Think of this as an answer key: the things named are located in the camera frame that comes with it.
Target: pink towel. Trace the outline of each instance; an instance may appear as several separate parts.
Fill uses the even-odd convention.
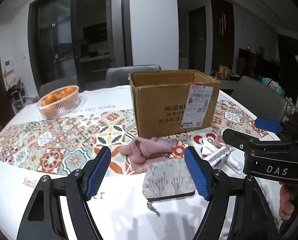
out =
[[[175,145],[175,141],[158,137],[151,139],[137,137],[129,145],[121,146],[120,152],[129,155],[132,169],[143,172],[150,164],[165,160]]]

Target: patterned tablecloth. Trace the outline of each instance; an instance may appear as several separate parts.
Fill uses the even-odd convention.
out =
[[[0,161],[24,169],[68,175],[94,159],[102,146],[108,146],[112,161],[107,176],[137,174],[128,158],[119,152],[122,145],[138,136],[132,109],[78,111],[72,115],[6,126],[0,133]],[[208,138],[212,140],[226,128],[259,138],[270,136],[257,129],[254,119],[221,92],[211,128],[207,129]],[[170,158],[183,157],[184,149],[190,145],[200,151],[202,132],[206,134],[203,129],[163,137],[177,141]]]

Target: fruit basket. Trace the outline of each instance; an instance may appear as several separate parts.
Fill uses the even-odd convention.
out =
[[[78,103],[79,87],[67,86],[40,98],[36,106],[44,118],[51,119],[70,112]]]

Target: dining table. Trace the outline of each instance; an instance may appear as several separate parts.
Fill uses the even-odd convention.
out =
[[[255,127],[256,116],[219,91],[211,126],[190,132],[167,135],[176,146],[171,158],[181,158],[185,148],[200,152],[202,134],[213,139],[224,129],[234,129],[260,140],[279,140],[271,132]],[[52,179],[67,176],[94,159],[103,146],[111,150],[111,163],[98,190],[88,201],[97,228],[104,240],[183,240],[193,239],[208,202],[198,195],[153,202],[160,216],[148,209],[143,195],[145,172],[132,169],[128,156],[119,148],[138,136],[130,86],[84,91],[70,113],[56,119],[44,119],[36,104],[23,108],[0,132],[0,230],[16,240],[20,222],[33,193],[44,174]],[[231,151],[244,166],[244,152]],[[225,165],[229,176],[244,178]],[[278,182],[256,178],[275,222],[279,221]],[[62,215],[69,240],[77,239],[70,219],[66,197],[60,197]],[[230,197],[220,239],[226,239],[235,197]]]

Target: metal bolt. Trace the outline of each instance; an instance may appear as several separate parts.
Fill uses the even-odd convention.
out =
[[[214,173],[215,173],[217,176],[220,176],[220,175],[222,174],[222,170],[216,169],[216,170],[214,170]]]
[[[48,179],[49,179],[49,176],[44,175],[44,176],[42,176],[41,181],[46,182]]]
[[[79,176],[81,173],[82,173],[82,170],[76,169],[73,174],[74,176]]]
[[[254,180],[254,176],[252,176],[252,175],[247,175],[247,179],[248,179],[249,181],[253,181],[253,180]]]

